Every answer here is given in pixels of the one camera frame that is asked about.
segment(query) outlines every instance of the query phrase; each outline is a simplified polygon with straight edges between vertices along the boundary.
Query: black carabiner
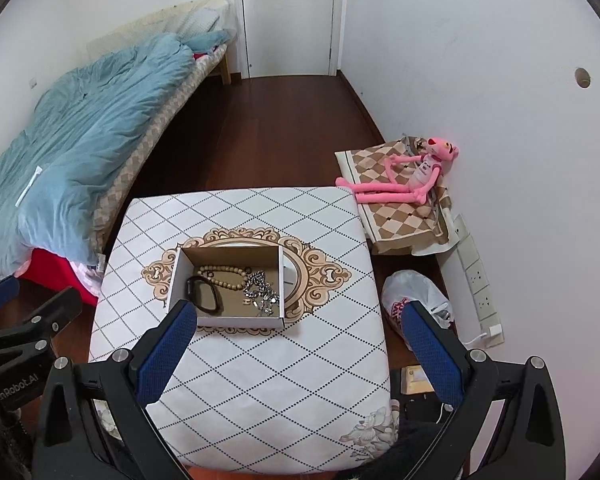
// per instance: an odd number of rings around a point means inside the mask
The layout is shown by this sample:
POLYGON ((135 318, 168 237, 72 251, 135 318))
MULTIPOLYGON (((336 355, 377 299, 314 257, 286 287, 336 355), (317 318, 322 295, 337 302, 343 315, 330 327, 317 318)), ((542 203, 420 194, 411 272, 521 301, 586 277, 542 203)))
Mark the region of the black carabiner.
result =
POLYGON ((220 314, 220 302, 218 301, 218 292, 216 291, 216 288, 213 285, 213 283, 211 283, 204 276, 200 276, 200 275, 197 274, 195 276, 191 276, 187 280, 186 296, 187 296, 187 299, 193 305, 195 305, 196 308, 200 309, 202 312, 206 312, 207 314, 211 314, 212 316, 218 316, 220 314), (196 284, 196 282, 203 282, 203 283, 206 283, 209 287, 211 287, 211 292, 214 295, 214 303, 216 304, 215 308, 213 308, 213 309, 211 309, 211 308, 205 308, 205 307, 200 306, 200 305, 198 305, 196 303, 196 295, 195 295, 195 284, 196 284))

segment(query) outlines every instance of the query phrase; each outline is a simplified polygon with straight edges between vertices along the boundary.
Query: metal screw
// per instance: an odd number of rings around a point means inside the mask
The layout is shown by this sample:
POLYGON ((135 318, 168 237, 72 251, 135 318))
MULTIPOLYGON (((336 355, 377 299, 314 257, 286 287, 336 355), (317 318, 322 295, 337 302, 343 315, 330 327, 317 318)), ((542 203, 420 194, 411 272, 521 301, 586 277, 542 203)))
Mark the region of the metal screw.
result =
POLYGON ((469 357, 477 363, 483 363, 487 360, 487 354, 478 348, 471 350, 469 352, 469 357))
POLYGON ((58 359, 56 359, 56 362, 54 363, 54 366, 58 370, 62 370, 68 364, 69 364, 69 359, 67 359, 66 357, 59 357, 58 359))
POLYGON ((537 368, 538 370, 542 370, 544 368, 544 361, 541 358, 533 356, 531 358, 531 365, 533 368, 537 368))
POLYGON ((115 352, 113 352, 113 354, 111 354, 111 358, 117 363, 125 361, 127 357, 129 357, 129 350, 125 348, 116 350, 115 352))

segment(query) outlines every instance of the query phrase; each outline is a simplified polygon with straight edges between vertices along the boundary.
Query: black fabric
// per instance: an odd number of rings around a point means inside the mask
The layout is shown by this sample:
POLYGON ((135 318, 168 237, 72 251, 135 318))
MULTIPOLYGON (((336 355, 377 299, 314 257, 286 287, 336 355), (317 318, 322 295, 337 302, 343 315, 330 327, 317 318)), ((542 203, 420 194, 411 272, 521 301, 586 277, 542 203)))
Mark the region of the black fabric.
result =
POLYGON ((401 421, 398 442, 389 451, 366 465, 341 471, 334 480, 404 480, 441 429, 442 424, 433 422, 401 421))

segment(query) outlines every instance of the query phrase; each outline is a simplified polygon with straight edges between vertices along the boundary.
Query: wooden bed leg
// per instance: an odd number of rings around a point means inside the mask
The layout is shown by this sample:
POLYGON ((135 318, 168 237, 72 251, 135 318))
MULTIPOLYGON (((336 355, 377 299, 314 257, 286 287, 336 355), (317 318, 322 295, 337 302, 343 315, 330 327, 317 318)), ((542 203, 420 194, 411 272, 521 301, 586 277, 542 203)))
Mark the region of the wooden bed leg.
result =
POLYGON ((229 63, 226 60, 226 56, 224 56, 220 62, 220 73, 222 75, 222 84, 224 86, 230 85, 231 73, 229 72, 229 63))

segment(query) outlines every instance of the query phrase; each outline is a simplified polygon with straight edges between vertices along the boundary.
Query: open cardboard box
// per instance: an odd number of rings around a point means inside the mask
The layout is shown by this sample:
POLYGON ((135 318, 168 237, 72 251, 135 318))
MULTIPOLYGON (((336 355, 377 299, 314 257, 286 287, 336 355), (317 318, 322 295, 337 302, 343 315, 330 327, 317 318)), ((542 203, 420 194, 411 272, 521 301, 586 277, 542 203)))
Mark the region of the open cardboard box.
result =
MULTIPOLYGON (((217 286, 221 313, 218 316, 197 309, 199 326, 232 328, 284 328, 285 298, 283 282, 283 251, 280 246, 218 246, 178 248, 167 296, 167 309, 178 300, 186 300, 187 280, 201 266, 251 267, 251 272, 264 270, 267 283, 280 295, 278 304, 272 305, 273 315, 266 316, 253 305, 245 305, 242 290, 228 290, 217 286)), ((232 272, 216 271, 216 279, 228 283, 241 283, 242 277, 232 272)), ((196 284, 198 299, 205 308, 214 307, 214 298, 208 286, 196 284)))

